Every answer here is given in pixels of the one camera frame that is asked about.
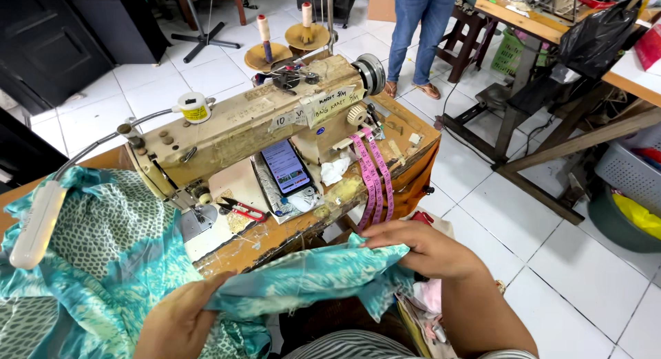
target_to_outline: jeans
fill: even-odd
[[[454,3],[455,0],[395,0],[397,24],[392,33],[388,81],[396,82],[399,79],[413,32],[418,28],[418,22],[422,21],[413,84],[429,84],[429,71],[436,56],[436,48],[445,34]]]

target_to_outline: smartphone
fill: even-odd
[[[269,165],[271,175],[283,196],[291,195],[310,185],[310,174],[293,150],[289,139],[270,145],[262,150],[261,154]]]

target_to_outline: green basket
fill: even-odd
[[[498,48],[498,53],[491,62],[491,68],[503,73],[505,75],[516,75],[516,69],[519,67],[521,59],[521,52],[524,51],[524,46],[521,45],[518,38],[507,29],[502,32],[503,38]],[[546,56],[537,56],[537,66],[546,66]]]

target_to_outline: sandal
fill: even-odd
[[[440,100],[441,99],[441,92],[432,83],[429,83],[429,84],[426,84],[426,85],[413,84],[413,86],[420,89],[422,92],[424,92],[426,95],[433,98],[434,100]]]
[[[394,81],[385,82],[384,91],[385,94],[389,95],[392,98],[397,97],[397,82]]]

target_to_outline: fabric pile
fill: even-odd
[[[202,279],[186,255],[180,213],[135,172],[74,167],[61,185],[70,190],[34,270],[8,262],[34,192],[5,208],[21,221],[5,232],[0,256],[3,358],[128,358],[152,307]],[[262,316],[322,299],[359,296],[378,321],[395,292],[412,294],[413,272],[397,265],[409,248],[370,250],[362,242],[352,234],[346,244],[288,254],[230,278],[206,306],[221,313],[200,357],[265,358]]]

